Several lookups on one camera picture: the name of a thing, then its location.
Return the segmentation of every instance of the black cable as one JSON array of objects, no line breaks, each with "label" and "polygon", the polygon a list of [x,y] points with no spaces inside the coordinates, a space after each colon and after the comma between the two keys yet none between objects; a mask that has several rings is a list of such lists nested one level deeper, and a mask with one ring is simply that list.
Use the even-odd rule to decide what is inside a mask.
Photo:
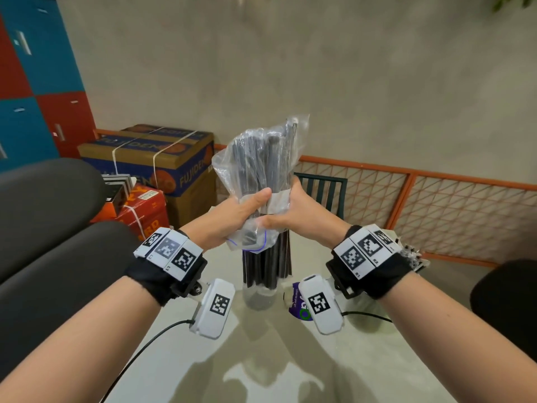
[{"label": "black cable", "polygon": [[119,379],[121,379],[121,377],[124,375],[124,373],[127,371],[127,369],[129,369],[129,367],[133,364],[133,362],[136,360],[136,358],[138,358],[140,356],[140,354],[142,352],[145,351],[145,349],[150,346],[153,341],[155,339],[157,339],[159,336],[161,336],[162,334],[164,334],[168,329],[171,329],[173,327],[176,327],[180,324],[194,324],[194,320],[183,320],[183,321],[179,321],[179,322],[176,322],[175,324],[172,324],[172,325],[169,325],[167,326],[166,328],[164,328],[162,331],[160,331],[157,335],[155,335],[153,338],[151,338],[151,340],[146,343],[142,349],[140,349],[138,351],[138,353],[136,355],[134,355],[134,357],[129,361],[129,363],[127,363],[127,365],[123,368],[123,370],[121,371],[121,373],[119,375],[117,375],[117,378],[114,380],[114,383],[112,383],[112,386],[110,386],[110,388],[108,389],[108,391],[106,392],[106,394],[104,395],[103,399],[100,401],[100,403],[103,403],[106,398],[108,397],[108,395],[110,394],[110,392],[112,391],[112,389],[114,389],[114,386],[117,385],[117,382],[119,381]]},{"label": "black cable", "polygon": [[362,312],[362,311],[345,311],[345,312],[342,312],[342,313],[341,313],[342,316],[346,316],[346,315],[350,315],[350,314],[367,315],[368,317],[374,317],[374,318],[378,318],[378,319],[380,319],[380,320],[384,320],[384,321],[388,321],[388,322],[393,322],[390,318],[381,317],[380,315],[371,314],[371,313],[364,313],[364,312]]}]

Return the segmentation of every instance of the clear plastic bag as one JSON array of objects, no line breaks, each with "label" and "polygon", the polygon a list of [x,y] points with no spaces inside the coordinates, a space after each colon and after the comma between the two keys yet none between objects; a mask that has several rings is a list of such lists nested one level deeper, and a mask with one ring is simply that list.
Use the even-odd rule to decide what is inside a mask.
[{"label": "clear plastic bag", "polygon": [[276,243],[279,233],[259,227],[255,218],[289,209],[293,169],[305,147],[308,129],[309,115],[290,116],[278,126],[246,130],[214,155],[214,170],[240,202],[266,187],[272,189],[267,204],[228,237],[231,250],[260,253]]}]

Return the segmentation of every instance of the black chair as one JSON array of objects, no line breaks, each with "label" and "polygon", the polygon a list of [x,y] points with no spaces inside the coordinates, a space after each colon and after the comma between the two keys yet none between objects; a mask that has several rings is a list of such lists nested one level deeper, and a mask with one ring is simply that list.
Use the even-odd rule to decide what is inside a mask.
[{"label": "black chair", "polygon": [[470,306],[537,362],[537,261],[514,260],[492,270],[473,288]]},{"label": "black chair", "polygon": [[100,173],[81,160],[0,174],[0,380],[134,259],[126,225],[89,224],[105,198]]},{"label": "black chair", "polygon": [[345,209],[345,191],[347,190],[347,178],[327,177],[325,175],[303,174],[301,172],[295,172],[295,175],[299,177],[301,184],[303,184],[304,179],[308,180],[305,191],[309,196],[312,196],[312,197],[313,197],[312,195],[313,185],[315,181],[319,181],[319,185],[317,187],[317,195],[315,198],[315,200],[318,203],[323,202],[324,183],[326,181],[330,182],[330,185],[328,187],[328,195],[326,197],[326,209],[328,209],[331,212],[332,212],[332,204],[333,204],[334,196],[336,193],[336,185],[341,184],[341,187],[339,189],[339,199],[338,199],[336,215],[339,216],[341,219],[343,219],[343,212]]}]

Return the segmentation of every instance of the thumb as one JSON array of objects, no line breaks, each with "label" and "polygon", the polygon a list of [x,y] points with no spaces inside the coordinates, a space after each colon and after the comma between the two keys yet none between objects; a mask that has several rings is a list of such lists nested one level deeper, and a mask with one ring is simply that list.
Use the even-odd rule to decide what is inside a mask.
[{"label": "thumb", "polygon": [[241,211],[246,217],[252,215],[259,207],[265,205],[270,199],[272,190],[270,188],[262,189],[249,197],[241,204]]},{"label": "thumb", "polygon": [[289,229],[287,214],[259,216],[256,223],[265,229]]}]

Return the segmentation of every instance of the gray wall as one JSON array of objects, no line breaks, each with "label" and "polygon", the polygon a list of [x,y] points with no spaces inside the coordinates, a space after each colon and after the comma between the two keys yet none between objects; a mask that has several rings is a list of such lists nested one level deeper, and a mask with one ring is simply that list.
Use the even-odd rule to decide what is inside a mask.
[{"label": "gray wall", "polygon": [[58,0],[98,127],[311,113],[306,154],[537,182],[537,5]]}]

